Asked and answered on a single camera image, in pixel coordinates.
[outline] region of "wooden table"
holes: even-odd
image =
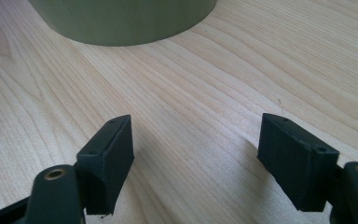
[[[256,159],[261,116],[358,161],[358,1],[219,0],[177,36],[81,44],[26,0],[0,0],[0,208],[131,114],[135,161],[112,217],[88,223],[328,223]]]

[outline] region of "green container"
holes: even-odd
[[[145,44],[202,21],[217,0],[29,0],[48,26],[102,46]]]

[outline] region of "green bowl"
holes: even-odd
[[[29,0],[48,26],[102,46],[145,44],[202,21],[217,0]]]

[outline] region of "green cylindrical object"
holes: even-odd
[[[29,0],[48,26],[79,42],[128,46],[177,35],[217,0]]]

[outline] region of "tabletop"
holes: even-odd
[[[0,208],[131,115],[115,213],[88,223],[328,223],[298,212],[256,158],[263,113],[358,161],[358,0],[219,0],[179,35],[99,47],[0,0]]]

